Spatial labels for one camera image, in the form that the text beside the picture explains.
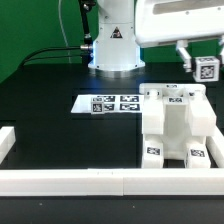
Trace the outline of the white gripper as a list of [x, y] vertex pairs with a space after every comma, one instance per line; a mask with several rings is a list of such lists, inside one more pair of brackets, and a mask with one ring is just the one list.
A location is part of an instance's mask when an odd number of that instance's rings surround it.
[[224, 60], [224, 0], [137, 0], [136, 41], [142, 48], [176, 43], [186, 72], [192, 71], [188, 41], [217, 38]]

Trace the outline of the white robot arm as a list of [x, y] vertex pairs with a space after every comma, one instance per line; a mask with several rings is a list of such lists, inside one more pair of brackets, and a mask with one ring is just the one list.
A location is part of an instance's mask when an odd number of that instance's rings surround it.
[[140, 67], [140, 50], [176, 46], [187, 72], [190, 42], [224, 39], [224, 0], [79, 0], [80, 11], [98, 8], [99, 34], [91, 43], [91, 68], [124, 71]]

